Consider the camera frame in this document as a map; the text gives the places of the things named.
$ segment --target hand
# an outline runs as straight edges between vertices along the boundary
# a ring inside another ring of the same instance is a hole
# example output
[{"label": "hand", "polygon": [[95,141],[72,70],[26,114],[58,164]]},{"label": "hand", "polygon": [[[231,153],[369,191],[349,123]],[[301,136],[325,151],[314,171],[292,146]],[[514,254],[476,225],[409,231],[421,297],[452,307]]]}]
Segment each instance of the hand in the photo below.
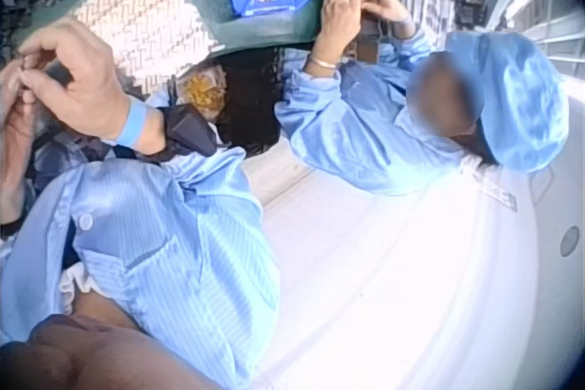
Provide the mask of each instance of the hand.
[{"label": "hand", "polygon": [[337,64],[347,45],[361,28],[361,0],[324,0],[321,10],[321,33],[313,55],[330,64]]},{"label": "hand", "polygon": [[25,203],[36,106],[32,91],[17,96],[21,66],[22,61],[12,61],[0,72],[0,224],[17,221]]},{"label": "hand", "polygon": [[[116,77],[112,49],[75,19],[42,28],[19,49],[25,58],[24,85],[73,130],[114,140],[128,118],[130,100]],[[57,58],[73,81],[66,89],[45,72],[30,69]]]},{"label": "hand", "polygon": [[399,0],[362,0],[362,9],[391,22],[401,22],[410,16]]}]

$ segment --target person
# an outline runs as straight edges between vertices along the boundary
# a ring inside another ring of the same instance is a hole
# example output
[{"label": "person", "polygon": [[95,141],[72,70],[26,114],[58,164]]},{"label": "person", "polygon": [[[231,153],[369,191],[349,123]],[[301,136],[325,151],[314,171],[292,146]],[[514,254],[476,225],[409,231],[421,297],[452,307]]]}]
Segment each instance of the person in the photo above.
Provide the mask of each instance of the person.
[{"label": "person", "polygon": [[[392,44],[379,45],[377,65],[339,65],[362,13],[391,23]],[[558,73],[522,36],[454,32],[447,51],[432,52],[399,0],[324,0],[321,21],[308,57],[286,52],[275,106],[293,151],[315,168],[371,193],[403,195],[470,154],[536,171],[567,139]]]},{"label": "person", "polygon": [[[20,52],[0,77],[2,387],[247,387],[275,328],[279,270],[243,150],[85,163],[35,201],[23,175],[37,100],[145,156],[168,145],[164,114],[123,93],[112,50],[81,23],[40,29]],[[54,57],[66,88],[42,69]]]}]

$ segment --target striped shirt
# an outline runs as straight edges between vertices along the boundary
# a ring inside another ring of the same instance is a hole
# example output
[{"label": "striped shirt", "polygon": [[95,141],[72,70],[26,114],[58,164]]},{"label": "striped shirt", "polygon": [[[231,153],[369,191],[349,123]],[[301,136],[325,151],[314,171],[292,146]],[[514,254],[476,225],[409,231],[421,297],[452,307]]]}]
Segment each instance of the striped shirt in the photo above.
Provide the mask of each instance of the striped shirt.
[{"label": "striped shirt", "polygon": [[72,220],[72,246],[107,297],[208,378],[249,385],[274,331],[279,270],[243,158],[234,148],[160,167],[114,159],[52,180],[0,247],[0,343],[64,311]]}]

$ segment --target blue wristband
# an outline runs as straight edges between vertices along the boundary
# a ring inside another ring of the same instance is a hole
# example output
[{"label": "blue wristband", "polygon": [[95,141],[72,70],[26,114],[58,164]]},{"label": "blue wristband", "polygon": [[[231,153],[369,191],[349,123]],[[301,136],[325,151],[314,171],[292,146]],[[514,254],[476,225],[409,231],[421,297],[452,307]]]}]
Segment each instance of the blue wristband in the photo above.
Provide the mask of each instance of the blue wristband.
[{"label": "blue wristband", "polygon": [[126,119],[126,124],[115,142],[118,145],[132,148],[138,142],[140,134],[143,132],[148,105],[136,99],[134,96],[129,96],[128,98],[130,99],[128,119]]}]

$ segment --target textured mat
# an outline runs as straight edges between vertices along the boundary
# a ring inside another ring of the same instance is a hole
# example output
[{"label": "textured mat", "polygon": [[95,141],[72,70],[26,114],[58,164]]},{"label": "textured mat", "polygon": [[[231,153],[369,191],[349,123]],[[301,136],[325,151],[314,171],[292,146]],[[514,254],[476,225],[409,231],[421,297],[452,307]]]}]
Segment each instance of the textured mat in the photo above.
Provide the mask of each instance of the textured mat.
[{"label": "textured mat", "polygon": [[118,66],[143,94],[217,44],[189,0],[85,0],[72,14],[112,46]]}]

